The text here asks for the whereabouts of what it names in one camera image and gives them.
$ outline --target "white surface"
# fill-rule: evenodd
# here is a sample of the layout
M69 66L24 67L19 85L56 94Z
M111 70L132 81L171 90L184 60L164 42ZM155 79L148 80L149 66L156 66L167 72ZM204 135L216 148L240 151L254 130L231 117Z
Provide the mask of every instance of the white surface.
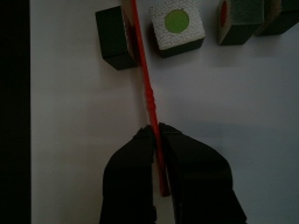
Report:
M299 220L299 26L284 35L216 45L219 1L200 1L200 50L161 59L144 46L161 122L230 162L248 224ZM117 0L32 0L32 224L96 224L101 175L113 152L145 126L141 74L99 54L95 12ZM159 197L157 224L173 223Z

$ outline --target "black fabric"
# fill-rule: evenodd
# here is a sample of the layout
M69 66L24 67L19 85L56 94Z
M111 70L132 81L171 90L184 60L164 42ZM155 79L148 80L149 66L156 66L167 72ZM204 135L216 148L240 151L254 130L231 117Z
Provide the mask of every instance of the black fabric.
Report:
M29 1L1 1L1 222L31 223Z

